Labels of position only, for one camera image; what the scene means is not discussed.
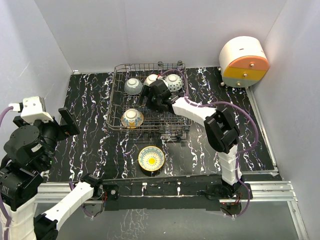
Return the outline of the grey speckled bowl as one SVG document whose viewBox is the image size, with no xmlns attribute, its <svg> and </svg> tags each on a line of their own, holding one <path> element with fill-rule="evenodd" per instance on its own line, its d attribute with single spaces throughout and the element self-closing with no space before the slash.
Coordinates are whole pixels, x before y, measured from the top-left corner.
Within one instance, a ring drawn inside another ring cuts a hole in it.
<svg viewBox="0 0 320 240">
<path fill-rule="evenodd" d="M 130 78 L 125 82 L 124 92 L 128 95 L 139 95 L 142 91 L 143 84 L 136 78 Z"/>
</svg>

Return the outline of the orange flower green leaf bowl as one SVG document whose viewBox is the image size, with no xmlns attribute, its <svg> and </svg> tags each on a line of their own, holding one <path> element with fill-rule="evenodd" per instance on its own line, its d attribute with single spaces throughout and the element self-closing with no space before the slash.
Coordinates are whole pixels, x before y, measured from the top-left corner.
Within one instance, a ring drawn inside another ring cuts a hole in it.
<svg viewBox="0 0 320 240">
<path fill-rule="evenodd" d="M 146 79 L 144 80 L 143 84 L 145 86 L 150 86 L 152 83 L 154 83 L 158 78 L 157 74 L 150 74 L 146 77 Z"/>
</svg>

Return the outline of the grey wire dish rack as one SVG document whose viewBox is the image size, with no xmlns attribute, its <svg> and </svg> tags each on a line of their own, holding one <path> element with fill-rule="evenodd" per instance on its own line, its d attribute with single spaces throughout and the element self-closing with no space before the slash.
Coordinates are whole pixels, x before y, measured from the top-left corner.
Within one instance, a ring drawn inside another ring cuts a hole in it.
<svg viewBox="0 0 320 240">
<path fill-rule="evenodd" d="M 163 78 L 170 74 L 177 74 L 180 78 L 187 77 L 185 64 L 181 60 L 176 63 L 160 61 L 157 63 L 126 63 L 115 66 L 106 119 L 108 127 L 113 131 L 130 134 L 163 136 L 166 140 L 186 139 L 192 125 L 190 119 L 151 106 L 157 102 L 155 96 L 149 100 L 148 95 L 142 97 L 140 93 L 129 95 L 125 92 L 125 83 L 129 79 L 135 78 L 144 83 L 151 74 L 163 75 Z M 144 120 L 141 126 L 130 129 L 122 124 L 121 118 L 128 109 L 136 109 L 143 114 Z"/>
</svg>

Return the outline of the blue white pattern bowl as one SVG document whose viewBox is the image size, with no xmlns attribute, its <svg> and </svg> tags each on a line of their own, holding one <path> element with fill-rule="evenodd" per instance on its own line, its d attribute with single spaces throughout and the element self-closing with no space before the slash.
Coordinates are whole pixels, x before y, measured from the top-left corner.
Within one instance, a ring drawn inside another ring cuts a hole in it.
<svg viewBox="0 0 320 240">
<path fill-rule="evenodd" d="M 177 92 L 182 89 L 183 87 L 183 80 L 182 78 L 177 74 L 169 74 L 165 81 L 168 85 L 168 89 L 170 92 Z"/>
</svg>

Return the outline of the orange blue floral bowl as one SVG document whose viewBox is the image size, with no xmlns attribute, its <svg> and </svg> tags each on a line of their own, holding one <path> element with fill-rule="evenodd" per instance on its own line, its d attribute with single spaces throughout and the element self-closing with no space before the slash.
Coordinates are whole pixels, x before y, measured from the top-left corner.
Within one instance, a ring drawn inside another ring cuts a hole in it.
<svg viewBox="0 0 320 240">
<path fill-rule="evenodd" d="M 121 117 L 121 124 L 128 129 L 140 127 L 144 122 L 144 115 L 137 109 L 126 110 Z"/>
</svg>

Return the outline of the yellow sun pattern bowl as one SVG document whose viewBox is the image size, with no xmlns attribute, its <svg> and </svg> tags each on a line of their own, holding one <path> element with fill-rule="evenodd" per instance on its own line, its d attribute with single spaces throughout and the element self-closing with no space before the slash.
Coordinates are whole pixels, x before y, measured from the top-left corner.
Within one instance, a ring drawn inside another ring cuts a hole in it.
<svg viewBox="0 0 320 240">
<path fill-rule="evenodd" d="M 140 167 L 147 172 L 155 172 L 162 168 L 165 163 L 165 154 L 156 146 L 143 148 L 138 155 Z"/>
</svg>

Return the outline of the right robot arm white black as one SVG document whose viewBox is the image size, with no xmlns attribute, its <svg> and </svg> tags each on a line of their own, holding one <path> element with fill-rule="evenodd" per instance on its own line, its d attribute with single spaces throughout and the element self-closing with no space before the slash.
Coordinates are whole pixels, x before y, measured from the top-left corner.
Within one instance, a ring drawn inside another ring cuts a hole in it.
<svg viewBox="0 0 320 240">
<path fill-rule="evenodd" d="M 217 110 L 189 100 L 182 92 L 170 92 L 163 79 L 144 83 L 138 104 L 150 110 L 182 116 L 204 127 L 209 145 L 218 153 L 221 183 L 209 187 L 204 194 L 211 198 L 233 199 L 241 192 L 242 176 L 237 160 L 240 131 L 228 109 Z"/>
</svg>

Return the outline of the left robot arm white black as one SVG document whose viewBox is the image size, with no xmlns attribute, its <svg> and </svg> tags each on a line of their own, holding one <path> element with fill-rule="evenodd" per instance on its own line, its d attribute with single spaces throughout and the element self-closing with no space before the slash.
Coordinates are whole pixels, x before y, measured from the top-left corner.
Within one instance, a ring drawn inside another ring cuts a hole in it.
<svg viewBox="0 0 320 240">
<path fill-rule="evenodd" d="M 54 207 L 35 216 L 36 196 L 43 183 L 42 172 L 52 166 L 57 143 L 78 135 L 80 127 L 74 114 L 58 110 L 62 124 L 54 117 L 37 116 L 28 123 L 16 116 L 17 126 L 4 145 L 0 165 L 0 223 L 4 240 L 55 240 L 65 221 L 89 199 L 103 195 L 102 180 L 85 175 Z"/>
</svg>

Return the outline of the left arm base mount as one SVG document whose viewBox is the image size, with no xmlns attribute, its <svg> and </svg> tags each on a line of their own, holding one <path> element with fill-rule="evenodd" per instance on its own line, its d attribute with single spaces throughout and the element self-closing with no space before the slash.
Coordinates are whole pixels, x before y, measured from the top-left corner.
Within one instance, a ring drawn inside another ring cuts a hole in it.
<svg viewBox="0 0 320 240">
<path fill-rule="evenodd" d="M 119 198 L 119 186 L 117 184 L 104 184 L 102 186 L 102 201 L 116 201 Z"/>
</svg>

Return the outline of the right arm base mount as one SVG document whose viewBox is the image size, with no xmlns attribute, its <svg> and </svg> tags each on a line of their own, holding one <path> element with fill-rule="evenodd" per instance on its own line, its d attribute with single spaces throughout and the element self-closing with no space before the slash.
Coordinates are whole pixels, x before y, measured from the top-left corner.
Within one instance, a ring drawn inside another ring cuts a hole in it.
<svg viewBox="0 0 320 240">
<path fill-rule="evenodd" d="M 197 195 L 205 196 L 209 200 L 247 200 L 253 199 L 250 184 L 243 186 L 240 183 L 229 184 L 208 184 L 204 190 L 200 190 Z"/>
</svg>

